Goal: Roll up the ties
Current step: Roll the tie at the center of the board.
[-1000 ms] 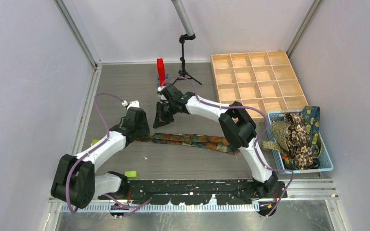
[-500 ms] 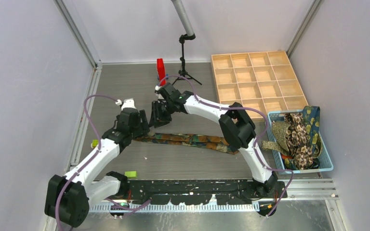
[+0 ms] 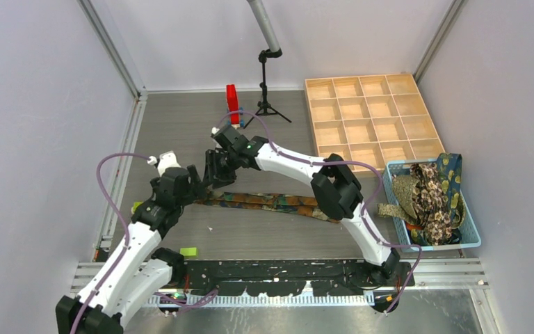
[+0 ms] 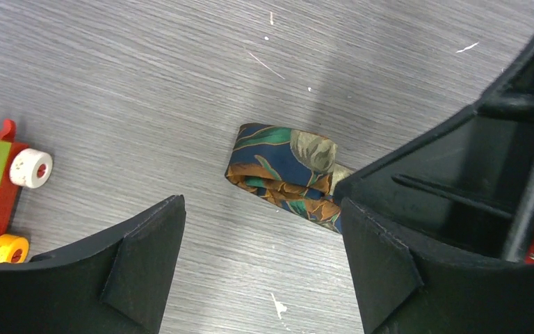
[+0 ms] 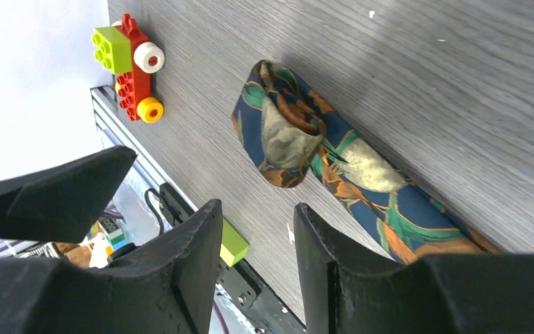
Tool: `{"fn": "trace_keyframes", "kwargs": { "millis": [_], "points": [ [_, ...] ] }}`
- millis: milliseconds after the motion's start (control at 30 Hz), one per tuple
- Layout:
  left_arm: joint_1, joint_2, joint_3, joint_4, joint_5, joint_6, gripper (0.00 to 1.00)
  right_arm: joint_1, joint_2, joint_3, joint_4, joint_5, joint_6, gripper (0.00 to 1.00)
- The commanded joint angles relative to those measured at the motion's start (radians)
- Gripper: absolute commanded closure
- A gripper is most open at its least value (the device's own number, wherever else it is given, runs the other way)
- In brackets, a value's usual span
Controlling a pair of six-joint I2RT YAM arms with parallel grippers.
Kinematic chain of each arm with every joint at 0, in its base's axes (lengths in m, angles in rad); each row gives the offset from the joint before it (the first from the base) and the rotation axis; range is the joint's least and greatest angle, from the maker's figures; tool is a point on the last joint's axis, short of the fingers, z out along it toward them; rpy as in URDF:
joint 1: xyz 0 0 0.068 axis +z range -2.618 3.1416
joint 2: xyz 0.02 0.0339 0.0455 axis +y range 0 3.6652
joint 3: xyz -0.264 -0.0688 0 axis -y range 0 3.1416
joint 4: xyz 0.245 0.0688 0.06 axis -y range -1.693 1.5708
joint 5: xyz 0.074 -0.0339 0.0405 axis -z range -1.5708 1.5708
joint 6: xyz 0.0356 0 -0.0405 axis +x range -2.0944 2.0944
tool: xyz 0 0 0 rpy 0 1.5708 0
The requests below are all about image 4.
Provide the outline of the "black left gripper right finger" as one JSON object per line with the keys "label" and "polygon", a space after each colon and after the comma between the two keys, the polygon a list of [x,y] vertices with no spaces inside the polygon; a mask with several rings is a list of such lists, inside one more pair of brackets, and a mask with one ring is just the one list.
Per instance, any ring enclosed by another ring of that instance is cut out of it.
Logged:
{"label": "black left gripper right finger", "polygon": [[341,220],[365,333],[534,333],[534,264],[449,246],[350,199]]}

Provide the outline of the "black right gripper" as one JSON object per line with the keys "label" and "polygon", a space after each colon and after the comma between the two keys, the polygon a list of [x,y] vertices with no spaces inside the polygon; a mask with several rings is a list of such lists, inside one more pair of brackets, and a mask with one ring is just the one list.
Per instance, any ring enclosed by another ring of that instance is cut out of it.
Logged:
{"label": "black right gripper", "polygon": [[534,35],[473,103],[334,195],[468,251],[534,264]]}

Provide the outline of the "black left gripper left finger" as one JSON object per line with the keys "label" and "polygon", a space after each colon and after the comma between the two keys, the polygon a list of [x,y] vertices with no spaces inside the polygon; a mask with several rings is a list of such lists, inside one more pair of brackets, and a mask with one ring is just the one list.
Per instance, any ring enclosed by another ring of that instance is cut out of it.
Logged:
{"label": "black left gripper left finger", "polygon": [[0,333],[158,333],[186,221],[183,196],[27,263],[0,264]]}

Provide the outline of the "blue orange green tie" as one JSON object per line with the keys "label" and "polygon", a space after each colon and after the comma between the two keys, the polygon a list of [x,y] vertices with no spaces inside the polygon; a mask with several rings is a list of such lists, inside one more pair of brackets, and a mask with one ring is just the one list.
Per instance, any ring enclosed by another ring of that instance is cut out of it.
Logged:
{"label": "blue orange green tie", "polygon": [[285,211],[341,233],[338,183],[352,170],[337,163],[337,144],[326,136],[261,123],[241,125],[226,179]]}

